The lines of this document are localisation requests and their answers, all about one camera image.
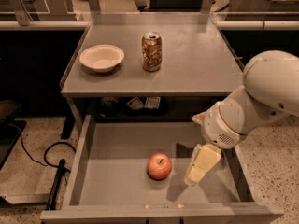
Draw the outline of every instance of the bowl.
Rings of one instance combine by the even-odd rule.
[[[122,49],[112,45],[97,45],[85,49],[80,55],[80,62],[95,72],[105,73],[122,62]]]

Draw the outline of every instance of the open drawer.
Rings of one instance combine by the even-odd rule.
[[[239,146],[194,187],[183,178],[202,142],[191,122],[95,123],[87,115],[61,210],[44,223],[260,224],[283,214],[256,201]],[[164,152],[173,170],[162,181],[146,172],[149,156]]]

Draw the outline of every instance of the apple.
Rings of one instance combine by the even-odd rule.
[[[172,169],[172,163],[167,155],[163,153],[153,154],[147,165],[149,176],[155,180],[162,180],[167,178]]]

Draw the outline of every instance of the white robotic arm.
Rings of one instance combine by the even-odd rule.
[[[205,113],[202,135],[210,144],[232,148],[254,128],[299,116],[299,58],[282,51],[253,57],[243,85]]]

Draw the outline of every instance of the can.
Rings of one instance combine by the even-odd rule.
[[[157,71],[162,62],[162,39],[157,32],[145,33],[142,37],[143,68]]]

